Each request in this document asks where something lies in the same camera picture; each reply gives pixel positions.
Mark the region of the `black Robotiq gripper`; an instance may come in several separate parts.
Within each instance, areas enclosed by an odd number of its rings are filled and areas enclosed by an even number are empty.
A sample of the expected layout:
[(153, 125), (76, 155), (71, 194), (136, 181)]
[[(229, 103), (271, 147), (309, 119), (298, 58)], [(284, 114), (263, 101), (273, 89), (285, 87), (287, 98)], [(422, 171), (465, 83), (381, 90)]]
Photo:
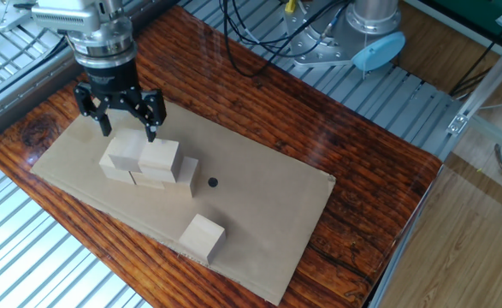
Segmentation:
[(135, 60), (131, 60), (112, 68), (84, 67), (88, 83), (80, 82), (74, 87), (74, 98), (83, 116), (90, 116), (95, 120), (103, 136), (108, 137), (112, 131), (106, 110), (108, 102), (93, 101), (93, 95), (113, 95), (128, 91), (124, 96), (124, 105), (131, 115), (136, 117), (144, 126), (148, 142), (153, 142), (166, 117), (167, 111), (162, 91), (140, 91), (139, 76)]

